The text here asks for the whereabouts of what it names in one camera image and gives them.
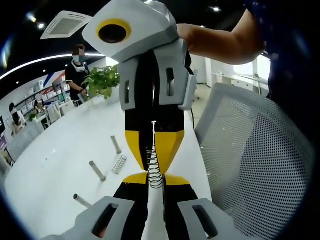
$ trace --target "green plant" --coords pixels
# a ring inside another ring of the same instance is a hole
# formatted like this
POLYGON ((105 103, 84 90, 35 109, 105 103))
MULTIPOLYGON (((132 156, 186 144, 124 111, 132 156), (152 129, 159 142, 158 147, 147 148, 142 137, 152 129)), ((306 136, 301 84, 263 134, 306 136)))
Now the green plant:
POLYGON ((29 122, 32 122, 36 116, 37 114, 35 112, 30 113, 28 118, 29 122))
POLYGON ((120 76, 117 65, 94 67, 83 84, 87 84, 89 94, 92 96, 104 95, 107 99, 112 94, 112 88, 118 86, 120 76))

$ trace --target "window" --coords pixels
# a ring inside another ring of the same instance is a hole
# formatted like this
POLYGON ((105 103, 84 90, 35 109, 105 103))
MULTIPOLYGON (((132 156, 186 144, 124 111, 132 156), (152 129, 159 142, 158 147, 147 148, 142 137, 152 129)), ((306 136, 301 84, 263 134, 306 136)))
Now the window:
POLYGON ((256 61, 258 66, 257 73, 259 77, 268 80, 271 66, 270 60, 267 57, 260 55, 257 57, 256 61))
POLYGON ((253 76, 254 75, 254 65, 252 62, 242 64, 242 65, 234 65, 233 71, 239 75, 253 76))

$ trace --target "yellow panel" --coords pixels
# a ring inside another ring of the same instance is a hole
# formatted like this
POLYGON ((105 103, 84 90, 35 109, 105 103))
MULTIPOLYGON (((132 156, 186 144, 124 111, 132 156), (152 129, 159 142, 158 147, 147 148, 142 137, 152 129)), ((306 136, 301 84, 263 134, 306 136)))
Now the yellow panel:
POLYGON ((185 180, 182 176, 174 176, 171 174, 165 174, 165 183, 167 186, 172 185, 190 185, 190 182, 185 180))
POLYGON ((142 170, 146 170, 144 168, 144 164, 142 162, 142 157, 140 153, 139 147, 139 132, 138 131, 125 131, 126 142, 129 145, 131 152, 133 153, 136 161, 138 162, 140 168, 142 170))
POLYGON ((147 172, 142 172, 126 177, 123 180, 125 184, 146 184, 147 183, 147 172))
POLYGON ((165 174, 184 139, 185 131, 155 132, 155 151, 162 174, 165 174))

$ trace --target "camera lens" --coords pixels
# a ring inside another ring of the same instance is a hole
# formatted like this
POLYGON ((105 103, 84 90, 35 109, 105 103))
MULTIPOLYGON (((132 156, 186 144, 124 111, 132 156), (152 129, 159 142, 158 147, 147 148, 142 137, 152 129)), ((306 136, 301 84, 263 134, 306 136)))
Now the camera lens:
POLYGON ((108 44, 117 44, 127 37, 127 31, 124 27, 109 24, 102 27, 99 31, 99 38, 108 44))

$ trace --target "metal coil spring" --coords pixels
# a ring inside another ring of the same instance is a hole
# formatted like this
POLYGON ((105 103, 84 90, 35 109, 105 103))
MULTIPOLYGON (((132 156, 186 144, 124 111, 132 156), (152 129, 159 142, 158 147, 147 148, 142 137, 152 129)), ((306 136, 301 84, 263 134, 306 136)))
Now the metal coil spring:
POLYGON ((151 150, 147 149, 146 153, 150 187, 159 189, 163 185, 163 176, 160 171, 155 145, 152 146, 151 150))
POLYGON ((119 160, 116 162, 114 168, 112 169, 112 172, 115 174, 119 174, 119 172, 121 171, 121 169, 125 165, 126 161, 127 161, 127 157, 125 155, 121 155, 119 160))

